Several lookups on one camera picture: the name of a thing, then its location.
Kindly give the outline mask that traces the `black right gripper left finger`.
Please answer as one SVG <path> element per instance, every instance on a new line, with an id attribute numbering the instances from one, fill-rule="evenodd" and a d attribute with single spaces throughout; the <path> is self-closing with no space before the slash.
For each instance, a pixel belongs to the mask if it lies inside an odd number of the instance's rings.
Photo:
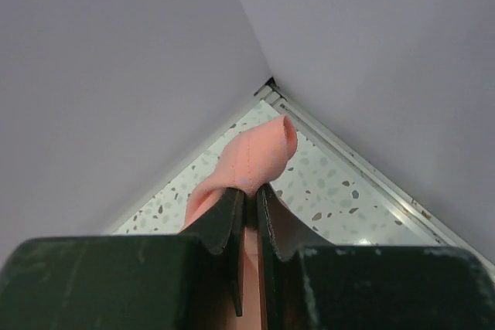
<path id="1" fill-rule="evenodd" d="M 198 241 L 195 297 L 207 304 L 222 300 L 243 315 L 244 192 L 228 188 L 183 236 Z"/>

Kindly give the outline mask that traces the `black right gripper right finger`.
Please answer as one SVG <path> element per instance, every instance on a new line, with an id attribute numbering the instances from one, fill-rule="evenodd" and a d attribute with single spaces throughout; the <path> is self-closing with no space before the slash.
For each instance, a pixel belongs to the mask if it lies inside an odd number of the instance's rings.
<path id="1" fill-rule="evenodd" d="M 263 329 L 307 329 L 308 305 L 298 250 L 331 242 L 301 221 L 271 185 L 256 193 L 258 272 Z"/>

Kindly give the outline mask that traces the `salmon pink t-shirt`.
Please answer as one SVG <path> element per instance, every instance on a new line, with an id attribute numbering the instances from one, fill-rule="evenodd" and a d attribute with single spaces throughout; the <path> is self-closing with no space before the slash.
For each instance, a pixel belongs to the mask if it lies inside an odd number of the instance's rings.
<path id="1" fill-rule="evenodd" d="M 210 209 L 227 188 L 239 189 L 249 201 L 254 200 L 262 185 L 284 172 L 297 143 L 296 130 L 285 115 L 237 135 L 224 148 L 214 171 L 191 193 L 183 229 Z M 251 226 L 244 230 L 243 264 L 243 315 L 238 317 L 235 311 L 226 310 L 224 323 L 228 329 L 260 329 L 257 233 Z"/>

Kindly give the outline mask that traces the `aluminium table frame rail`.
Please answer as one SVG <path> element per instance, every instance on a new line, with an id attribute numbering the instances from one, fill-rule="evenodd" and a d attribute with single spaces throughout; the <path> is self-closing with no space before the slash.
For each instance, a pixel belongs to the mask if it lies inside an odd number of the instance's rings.
<path id="1" fill-rule="evenodd" d="M 273 186 L 298 218 L 333 243 L 452 245 L 468 243 L 416 199 L 269 81 L 246 107 L 160 179 L 109 227 L 109 233 L 175 233 L 186 201 L 237 134 L 280 114 L 295 125 L 298 149 Z"/>

